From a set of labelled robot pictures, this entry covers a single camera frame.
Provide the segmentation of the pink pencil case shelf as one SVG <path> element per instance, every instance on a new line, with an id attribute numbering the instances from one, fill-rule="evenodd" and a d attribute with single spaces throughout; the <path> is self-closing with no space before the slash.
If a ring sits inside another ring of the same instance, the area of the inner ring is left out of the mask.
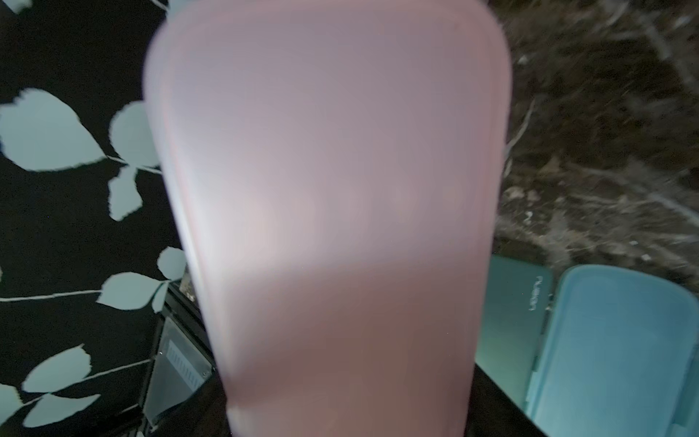
<path id="1" fill-rule="evenodd" d="M 144 102 L 236 436 L 461 436 L 513 74 L 481 1 L 195 1 Z"/>

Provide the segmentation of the dark green pencil case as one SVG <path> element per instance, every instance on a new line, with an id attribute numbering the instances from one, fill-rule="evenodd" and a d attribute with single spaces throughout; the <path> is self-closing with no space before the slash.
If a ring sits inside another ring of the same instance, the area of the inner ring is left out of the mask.
<path id="1" fill-rule="evenodd" d="M 553 275 L 545 267 L 491 257 L 475 360 L 520 408 L 526 403 L 552 286 Z"/>

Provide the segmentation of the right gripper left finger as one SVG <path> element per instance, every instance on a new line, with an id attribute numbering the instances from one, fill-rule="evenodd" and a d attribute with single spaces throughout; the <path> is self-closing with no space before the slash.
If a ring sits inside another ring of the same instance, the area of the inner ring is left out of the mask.
<path id="1" fill-rule="evenodd" d="M 213 373 L 151 433 L 156 437 L 229 437 L 227 398 L 220 375 Z"/>

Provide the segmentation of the teal pencil case shelf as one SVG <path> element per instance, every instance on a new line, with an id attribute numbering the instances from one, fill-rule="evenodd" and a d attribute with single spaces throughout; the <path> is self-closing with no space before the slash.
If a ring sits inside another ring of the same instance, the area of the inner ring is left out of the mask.
<path id="1" fill-rule="evenodd" d="M 698 344 L 698 300 L 668 280 L 581 265 L 559 282 L 525 412 L 547 436 L 667 436 Z"/>

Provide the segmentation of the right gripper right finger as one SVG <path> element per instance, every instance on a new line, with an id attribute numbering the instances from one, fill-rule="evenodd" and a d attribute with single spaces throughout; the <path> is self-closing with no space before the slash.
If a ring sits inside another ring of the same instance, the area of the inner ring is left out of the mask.
<path id="1" fill-rule="evenodd" d="M 464 436 L 546 437 L 546 434 L 475 365 Z"/>

